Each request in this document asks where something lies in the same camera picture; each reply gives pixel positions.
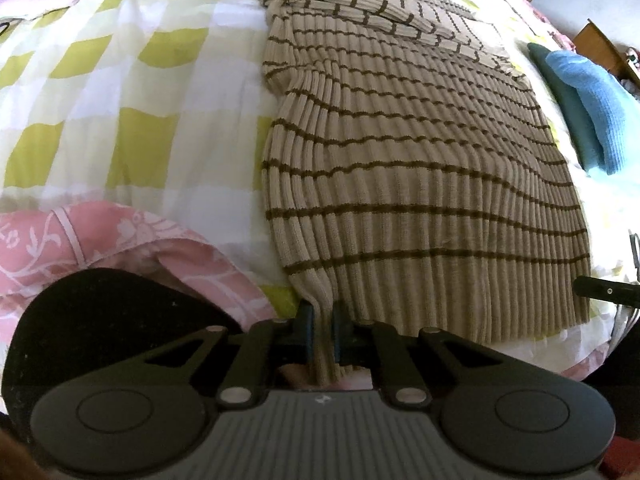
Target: beige knit sweater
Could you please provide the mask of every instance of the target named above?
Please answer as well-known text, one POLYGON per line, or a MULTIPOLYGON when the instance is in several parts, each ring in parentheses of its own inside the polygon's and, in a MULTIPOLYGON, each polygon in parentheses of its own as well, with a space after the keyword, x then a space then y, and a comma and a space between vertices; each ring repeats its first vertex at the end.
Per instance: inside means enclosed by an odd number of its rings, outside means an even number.
POLYGON ((264 75, 283 96, 266 215, 314 305, 316 375, 337 377, 335 301, 355 319, 476 342, 588 320, 568 168, 492 25, 446 0, 263 0, 264 75))

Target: bedsheet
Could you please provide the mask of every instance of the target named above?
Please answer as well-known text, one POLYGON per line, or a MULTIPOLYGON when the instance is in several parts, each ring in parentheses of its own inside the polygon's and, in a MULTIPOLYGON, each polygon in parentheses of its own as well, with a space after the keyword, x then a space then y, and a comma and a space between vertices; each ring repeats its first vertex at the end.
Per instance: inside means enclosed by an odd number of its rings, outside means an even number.
MULTIPOLYGON (((521 0, 454 1, 495 24, 532 80, 582 200, 594 275, 630 280, 631 211, 580 169, 524 54, 527 41, 558 48, 546 25, 521 0)), ((202 234, 292 316, 262 205, 276 112, 260 73, 267 34, 258 0, 81 0, 12 25, 0 36, 0 211, 104 199, 148 210, 202 234)), ((561 372, 608 341, 615 312, 593 301, 587 324, 495 347, 561 372)))

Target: pink blanket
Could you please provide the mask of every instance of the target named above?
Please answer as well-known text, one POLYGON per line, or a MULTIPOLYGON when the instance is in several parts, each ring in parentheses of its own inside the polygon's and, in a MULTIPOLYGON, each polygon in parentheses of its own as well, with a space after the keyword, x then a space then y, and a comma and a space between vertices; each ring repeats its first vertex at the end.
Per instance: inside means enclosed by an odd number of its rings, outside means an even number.
POLYGON ((91 267, 124 269, 195 291, 244 330, 276 317, 262 291, 199 234, 130 207, 86 202, 0 215, 0 344, 9 344, 41 290, 91 267))

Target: wall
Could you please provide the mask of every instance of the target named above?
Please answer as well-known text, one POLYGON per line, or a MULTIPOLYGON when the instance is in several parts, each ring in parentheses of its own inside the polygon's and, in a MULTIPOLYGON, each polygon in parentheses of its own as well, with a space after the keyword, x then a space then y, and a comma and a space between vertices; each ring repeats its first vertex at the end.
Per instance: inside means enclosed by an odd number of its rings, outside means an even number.
POLYGON ((533 4, 570 38, 590 18, 613 43, 640 47, 640 0, 533 0, 533 4))

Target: blue cloth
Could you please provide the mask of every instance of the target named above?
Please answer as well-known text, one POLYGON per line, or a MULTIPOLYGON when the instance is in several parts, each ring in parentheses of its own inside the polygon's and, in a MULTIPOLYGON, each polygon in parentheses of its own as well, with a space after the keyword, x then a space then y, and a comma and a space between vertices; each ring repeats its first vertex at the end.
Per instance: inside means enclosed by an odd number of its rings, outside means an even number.
POLYGON ((596 135, 593 121, 582 104, 578 92, 562 81, 546 63, 546 56, 551 53, 546 46, 529 43, 527 47, 532 61, 558 101, 583 170, 589 175, 603 173, 605 167, 602 146, 596 135))
POLYGON ((573 52, 552 52, 546 63, 577 90, 602 145, 607 174, 638 167, 640 105, 633 96, 603 67, 573 52))

